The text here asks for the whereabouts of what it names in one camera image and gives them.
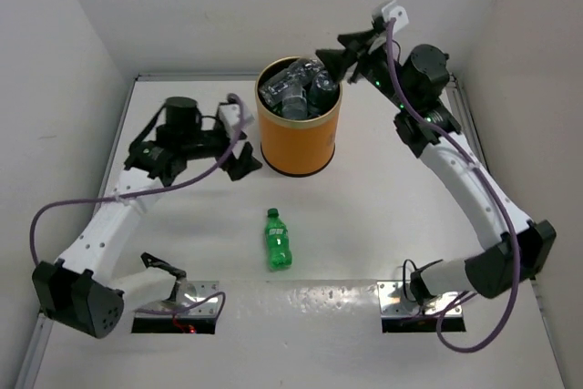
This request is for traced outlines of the clear bottle dark green label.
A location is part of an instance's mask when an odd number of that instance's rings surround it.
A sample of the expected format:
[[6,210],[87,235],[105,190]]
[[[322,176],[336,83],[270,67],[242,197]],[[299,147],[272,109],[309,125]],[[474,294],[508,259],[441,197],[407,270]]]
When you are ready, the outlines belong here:
[[310,118],[317,118],[333,108],[338,97],[338,84],[327,70],[319,72],[312,80],[308,90],[307,108]]

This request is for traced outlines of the clear ribbed bottle white cap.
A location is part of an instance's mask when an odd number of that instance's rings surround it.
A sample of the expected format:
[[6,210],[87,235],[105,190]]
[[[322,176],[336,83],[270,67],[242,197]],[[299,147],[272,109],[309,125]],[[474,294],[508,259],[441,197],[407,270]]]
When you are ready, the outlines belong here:
[[267,107],[276,107],[291,88],[310,85],[313,78],[323,70],[323,63],[316,58],[298,58],[263,82],[259,93]]

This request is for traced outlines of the clear bottle white blue label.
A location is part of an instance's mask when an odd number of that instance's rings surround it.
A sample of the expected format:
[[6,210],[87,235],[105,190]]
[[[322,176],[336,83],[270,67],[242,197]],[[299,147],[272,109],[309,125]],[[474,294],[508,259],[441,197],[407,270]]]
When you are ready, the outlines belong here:
[[302,88],[282,100],[281,116],[289,120],[305,120],[308,117],[307,100]]

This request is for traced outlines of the green Sprite bottle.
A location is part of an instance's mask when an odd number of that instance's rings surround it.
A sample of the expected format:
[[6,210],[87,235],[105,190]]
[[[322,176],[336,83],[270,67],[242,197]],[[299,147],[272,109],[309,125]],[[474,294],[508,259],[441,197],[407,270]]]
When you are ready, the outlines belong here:
[[267,211],[267,222],[264,230],[268,251],[268,265],[272,271],[288,269],[292,266],[292,252],[288,229],[275,208]]

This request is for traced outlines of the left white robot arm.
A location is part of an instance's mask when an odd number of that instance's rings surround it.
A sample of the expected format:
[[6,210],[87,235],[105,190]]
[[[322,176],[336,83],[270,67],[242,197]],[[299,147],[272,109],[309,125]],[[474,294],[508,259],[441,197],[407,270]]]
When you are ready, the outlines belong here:
[[128,157],[111,194],[88,225],[53,262],[35,259],[32,281],[46,318],[102,339],[128,312],[168,318],[184,330],[192,311],[212,300],[225,303],[224,292],[186,293],[188,274],[147,252],[141,272],[114,278],[113,271],[131,235],[166,193],[225,171],[231,180],[261,168],[243,130],[253,116],[229,93],[203,129],[198,102],[168,97],[128,147]]

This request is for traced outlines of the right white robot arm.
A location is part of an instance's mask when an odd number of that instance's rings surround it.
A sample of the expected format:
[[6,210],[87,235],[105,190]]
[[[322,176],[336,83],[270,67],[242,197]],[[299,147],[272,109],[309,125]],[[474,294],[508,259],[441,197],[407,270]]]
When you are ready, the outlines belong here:
[[403,64],[387,59],[380,33],[340,35],[339,49],[319,49],[334,81],[364,78],[399,111],[394,118],[403,143],[442,181],[473,226],[482,252],[414,269],[404,294],[424,305],[445,292],[475,292],[492,299],[514,282],[535,278],[557,237],[546,220],[533,221],[481,167],[460,124],[440,95],[449,82],[448,54],[416,46]]

